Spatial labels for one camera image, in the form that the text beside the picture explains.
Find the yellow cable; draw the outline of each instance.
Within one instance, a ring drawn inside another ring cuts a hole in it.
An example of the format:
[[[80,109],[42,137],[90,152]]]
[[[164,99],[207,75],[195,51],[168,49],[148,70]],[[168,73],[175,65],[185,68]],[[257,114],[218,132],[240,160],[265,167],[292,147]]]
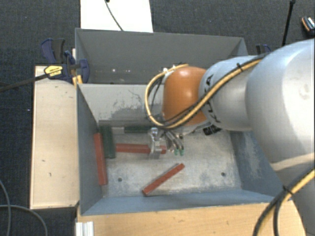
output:
[[[151,86],[153,85],[153,83],[161,78],[162,76],[164,76],[166,73],[169,73],[169,72],[172,72],[172,71],[175,71],[179,68],[182,68],[182,67],[185,67],[185,66],[188,66],[188,64],[181,64],[181,65],[178,65],[178,66],[175,66],[175,67],[172,67],[170,69],[168,69],[167,71],[164,71],[164,72],[161,72],[157,75],[155,75],[153,77],[153,79],[150,80],[150,82],[148,83],[147,87],[146,87],[146,91],[145,91],[145,97],[144,97],[144,104],[145,104],[145,108],[146,108],[146,111],[147,111],[147,114],[150,118],[150,120],[156,125],[156,126],[164,126],[163,123],[160,123],[158,122],[157,120],[154,119],[154,117],[152,116],[152,113],[151,113],[151,110],[150,110],[150,106],[149,106],[149,99],[148,99],[148,96],[149,96],[149,89],[151,88]]]
[[[295,186],[292,187],[291,193],[293,193],[293,194],[297,193],[300,189],[302,189],[314,177],[315,177],[315,170],[313,169],[305,177],[303,177],[299,182],[297,182]],[[285,195],[282,203],[285,202],[285,201],[288,201],[290,199],[290,197],[292,196],[291,193],[287,193]],[[263,221],[261,223],[261,227],[259,228],[259,231],[258,231],[257,235],[264,228],[265,223],[267,223],[267,221],[270,219],[270,217],[272,216],[274,210],[275,210],[275,207],[270,209],[270,211],[266,214],[266,216],[264,217],[264,219],[263,219]]]
[[[254,65],[258,64],[262,59],[257,59],[247,65],[244,65],[242,67],[240,67],[239,69],[235,70],[234,72],[226,75],[225,77],[223,77],[218,83],[216,83],[216,85],[210,89],[210,91],[202,98],[202,100],[187,114],[185,115],[182,119],[178,120],[176,123],[169,125],[167,127],[165,127],[165,125],[163,123],[158,122],[152,115],[151,115],[151,111],[150,111],[150,107],[149,107],[149,102],[148,102],[148,92],[149,92],[149,88],[152,86],[152,84],[160,77],[164,76],[167,72],[170,71],[174,71],[177,70],[183,66],[187,66],[186,65],[182,65],[182,66],[176,66],[174,68],[169,69],[168,71],[162,72],[158,75],[156,75],[148,84],[147,88],[146,88],[146,93],[145,93],[145,107],[149,116],[149,119],[156,125],[159,127],[165,127],[168,129],[172,129],[172,128],[176,128],[180,125],[182,125],[183,123],[185,123],[185,121],[187,121],[188,119],[190,119],[194,114],[196,114],[199,109],[202,108],[202,106],[204,104],[207,103],[207,101],[221,88],[221,86],[228,82],[229,80],[231,80],[232,78],[234,78],[235,76],[237,76],[238,74],[244,72],[245,70],[253,67]]]

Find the gray bin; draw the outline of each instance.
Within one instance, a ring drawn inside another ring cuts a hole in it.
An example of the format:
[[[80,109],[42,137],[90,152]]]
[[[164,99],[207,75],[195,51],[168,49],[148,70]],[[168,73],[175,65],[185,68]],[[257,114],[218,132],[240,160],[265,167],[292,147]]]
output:
[[[238,37],[76,29],[77,59],[87,58],[91,69],[89,83],[77,91],[82,215],[270,201],[281,182],[251,132],[189,134],[182,157],[116,153],[115,159],[106,160],[108,185],[98,184],[93,134],[99,126],[110,125],[116,143],[148,144],[146,134],[124,134],[123,127],[150,125],[144,110],[145,84],[163,67],[185,62],[209,68],[245,55],[244,40]],[[144,197],[141,190],[176,163],[185,168]]]

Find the plywood base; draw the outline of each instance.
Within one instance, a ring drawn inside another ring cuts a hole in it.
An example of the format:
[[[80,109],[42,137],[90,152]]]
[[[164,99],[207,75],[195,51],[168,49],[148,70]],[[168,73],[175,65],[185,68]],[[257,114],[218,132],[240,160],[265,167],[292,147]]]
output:
[[[80,216],[78,222],[94,221],[95,236],[251,236],[267,204],[221,206],[173,211]],[[272,220],[260,236],[273,236]],[[304,229],[292,201],[280,212],[280,233],[304,236]]]

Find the white paper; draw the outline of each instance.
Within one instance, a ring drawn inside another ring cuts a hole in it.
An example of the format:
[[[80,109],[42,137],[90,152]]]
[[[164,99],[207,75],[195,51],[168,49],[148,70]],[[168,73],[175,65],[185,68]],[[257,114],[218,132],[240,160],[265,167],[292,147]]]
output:
[[[153,32],[149,0],[110,0],[108,5],[123,30]],[[81,28],[120,30],[104,0],[81,0]]]

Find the blue clamp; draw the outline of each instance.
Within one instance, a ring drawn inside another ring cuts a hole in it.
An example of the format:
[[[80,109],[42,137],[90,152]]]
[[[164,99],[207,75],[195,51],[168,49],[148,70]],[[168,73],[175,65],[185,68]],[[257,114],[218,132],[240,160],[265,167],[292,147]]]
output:
[[[86,59],[81,59],[76,64],[75,58],[72,56],[70,51],[63,52],[64,39],[53,40],[48,38],[44,40],[41,45],[41,53],[48,60],[50,64],[59,64],[62,66],[62,74],[48,77],[49,79],[57,79],[69,82],[72,84],[72,78],[74,75],[71,74],[71,70],[76,70],[76,75],[81,75],[82,82],[87,83],[90,76],[90,68]]]

